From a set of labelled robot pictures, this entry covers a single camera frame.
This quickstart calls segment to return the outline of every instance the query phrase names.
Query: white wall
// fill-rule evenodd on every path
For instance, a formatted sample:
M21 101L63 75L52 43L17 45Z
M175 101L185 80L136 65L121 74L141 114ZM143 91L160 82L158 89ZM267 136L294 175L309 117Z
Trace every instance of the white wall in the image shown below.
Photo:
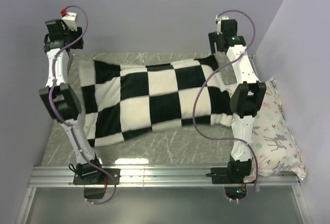
M41 0L0 0L0 223L12 224L51 128L38 89L47 79Z
M84 52L209 52L207 34L215 16L241 9L254 19L254 53L283 0L44 0L54 17L66 5L82 6L90 18ZM250 40L252 29L240 15L239 33Z
M304 195L315 224L329 223L329 0L284 0L256 53L263 80L274 75L308 175Z

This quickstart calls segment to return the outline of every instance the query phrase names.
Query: gray marble surface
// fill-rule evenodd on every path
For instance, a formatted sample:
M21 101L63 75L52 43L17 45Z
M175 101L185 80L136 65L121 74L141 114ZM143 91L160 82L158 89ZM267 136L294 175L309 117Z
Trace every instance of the gray marble surface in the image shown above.
M81 59L101 60L117 64L148 65L205 56L207 54L194 53L75 54L69 72L69 84L77 94L80 102L83 103L78 76L78 61ZM224 56L223 61L225 63L229 60ZM225 84L236 82L231 66L221 70L221 73ZM213 137L233 137L232 129L221 125L202 126L201 130ZM194 127L183 127L165 132L148 133L119 144L95 148L95 151L104 165L114 163L204 164L228 162L232 147L232 141L211 141L201 137ZM63 129L55 122L42 165L66 166L69 163L76 163L73 148Z

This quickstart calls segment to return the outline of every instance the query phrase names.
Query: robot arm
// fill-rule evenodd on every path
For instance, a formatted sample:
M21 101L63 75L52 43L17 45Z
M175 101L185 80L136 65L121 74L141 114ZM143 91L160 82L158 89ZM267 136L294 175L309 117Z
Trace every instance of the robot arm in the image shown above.
M39 90L39 95L51 118L60 122L74 149L77 165L76 167L72 166L73 168L70 167L70 169L75 172L75 180L80 182L76 184L104 184L104 174L100 170L95 169L95 166L102 168L101 163L95 151L89 145L84 133L80 102L68 84L70 49L82 49L83 39L81 38L71 47L61 51L57 56L55 65L53 65L55 55L81 36L82 28L77 26L76 21L77 14L68 12L63 15L62 19L46 22L49 33L45 36L44 51L49 61L48 80L45 88ZM50 96L54 79L56 79L56 82L53 93ZM53 110L51 107L49 98L53 100L56 110ZM54 113L56 111L63 119L60 119ZM84 196L87 199L101 199L104 193L104 189L84 188Z
M235 138L252 142L252 125L260 110L266 92L266 84L260 82L246 53L246 43L242 36L237 36L237 22L227 16L216 17L217 31L209 34L211 52L225 52L233 62L242 53L241 59L232 64L237 79L237 88L230 98L230 109L233 112L232 123ZM249 176L252 167L252 154L249 147L241 141L234 141L228 163L231 182L242 183Z

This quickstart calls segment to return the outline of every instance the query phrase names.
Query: black and white checkered fabric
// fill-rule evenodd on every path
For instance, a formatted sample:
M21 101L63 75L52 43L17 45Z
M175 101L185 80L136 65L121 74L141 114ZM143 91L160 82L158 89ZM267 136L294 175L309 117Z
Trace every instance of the black and white checkered fabric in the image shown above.
M192 109L205 79L219 67L216 57L160 65L79 62L91 146L115 144L146 132L192 125ZM203 89L198 124L230 126L230 97L220 73Z

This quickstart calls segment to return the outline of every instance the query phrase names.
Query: printed pillowcase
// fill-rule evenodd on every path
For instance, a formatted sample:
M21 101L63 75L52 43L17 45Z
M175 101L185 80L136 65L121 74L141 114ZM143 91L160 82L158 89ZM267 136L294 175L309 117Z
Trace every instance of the printed pillowcase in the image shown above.
M275 79L271 78L266 85L267 91L252 128L251 147L257 156L258 174L270 176L292 171L303 180L307 169L284 118ZM252 163L252 173L244 181L255 180L255 174L255 163Z

